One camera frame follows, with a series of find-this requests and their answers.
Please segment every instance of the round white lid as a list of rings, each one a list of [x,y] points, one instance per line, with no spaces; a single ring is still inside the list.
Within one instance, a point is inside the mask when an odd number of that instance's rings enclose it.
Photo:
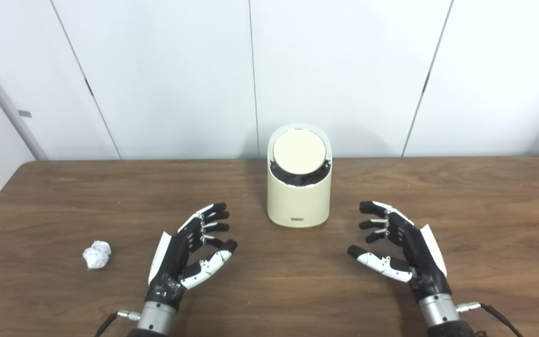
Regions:
[[[283,170],[305,175],[317,170],[326,159],[326,145],[309,130],[290,130],[274,144],[274,160]]]

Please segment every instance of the wooden table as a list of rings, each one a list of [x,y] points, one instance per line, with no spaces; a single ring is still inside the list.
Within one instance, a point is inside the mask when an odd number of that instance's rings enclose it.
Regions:
[[[455,301],[494,305],[539,336],[539,157],[336,159],[331,215],[307,229],[268,219],[265,174],[263,160],[22,166],[0,193],[0,337],[91,337],[109,313],[139,311],[162,231],[222,201],[232,229],[218,237],[238,249],[186,293],[173,336],[425,336],[406,284],[346,254],[366,246],[361,200],[430,223]],[[81,254],[94,240],[113,254],[87,271]],[[386,241],[372,250],[401,256]],[[484,311],[464,318],[511,336]],[[118,319],[104,336],[133,326]]]

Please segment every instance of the robotic finger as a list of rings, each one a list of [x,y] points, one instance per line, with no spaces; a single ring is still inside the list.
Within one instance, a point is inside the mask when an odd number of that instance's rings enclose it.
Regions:
[[[209,254],[203,260],[195,262],[186,268],[182,274],[180,283],[187,289],[198,286],[216,273],[232,256],[238,244],[230,239],[223,243],[217,252]]]
[[[222,222],[212,222],[210,224],[203,225],[203,229],[205,233],[227,232],[230,230],[230,225],[222,224]]]
[[[356,245],[351,245],[347,253],[358,262],[396,281],[408,282],[413,277],[409,264],[405,260],[390,256],[377,256]]]

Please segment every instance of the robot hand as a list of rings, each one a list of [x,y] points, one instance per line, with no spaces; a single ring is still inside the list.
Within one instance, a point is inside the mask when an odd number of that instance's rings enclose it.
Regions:
[[[186,220],[176,235],[163,233],[151,265],[143,311],[117,313],[118,316],[138,321],[137,327],[131,330],[128,337],[169,335],[184,292],[216,273],[235,251],[236,241],[228,240],[224,243],[207,235],[215,231],[227,232],[230,226],[216,220],[227,219],[229,215],[225,203],[208,205]],[[187,266],[190,254],[203,245],[214,246],[218,251]]]
[[[381,218],[359,224],[362,230],[378,228],[368,235],[365,241],[372,243],[386,238],[402,247],[405,260],[378,256],[356,245],[349,247],[348,254],[382,275],[406,282],[411,287],[428,325],[428,336],[472,337],[472,328],[461,320],[458,314],[458,311],[464,311],[465,307],[457,309],[452,301],[444,260],[430,227],[426,225],[418,230],[413,222],[398,210],[376,201],[362,202],[359,211]]]
[[[178,310],[184,291],[206,281],[232,256],[234,240],[225,243],[207,233],[227,232],[230,226],[216,220],[227,219],[226,204],[212,204],[199,209],[178,229],[176,235],[163,233],[149,273],[149,291],[145,301],[156,301]],[[218,248],[203,260],[186,266],[192,252],[203,245]]]

